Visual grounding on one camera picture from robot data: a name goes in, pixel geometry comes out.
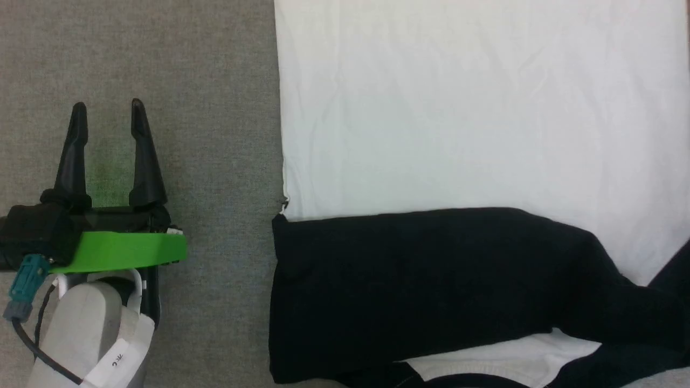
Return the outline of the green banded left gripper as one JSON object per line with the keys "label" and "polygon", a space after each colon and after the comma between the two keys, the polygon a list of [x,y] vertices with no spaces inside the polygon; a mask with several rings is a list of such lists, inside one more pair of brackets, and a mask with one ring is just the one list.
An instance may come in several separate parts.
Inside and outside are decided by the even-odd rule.
{"label": "green banded left gripper", "polygon": [[88,210],[74,214],[83,227],[72,262],[53,263],[50,273],[96,273],[129,268],[147,268],[180,262],[187,258],[187,238],[172,224],[162,170],[145,105],[132,100],[131,135],[135,140],[135,177],[128,206],[94,208],[86,191],[85,146],[88,143],[88,113],[83,102],[72,106],[54,187],[42,192],[43,203],[67,209]]}

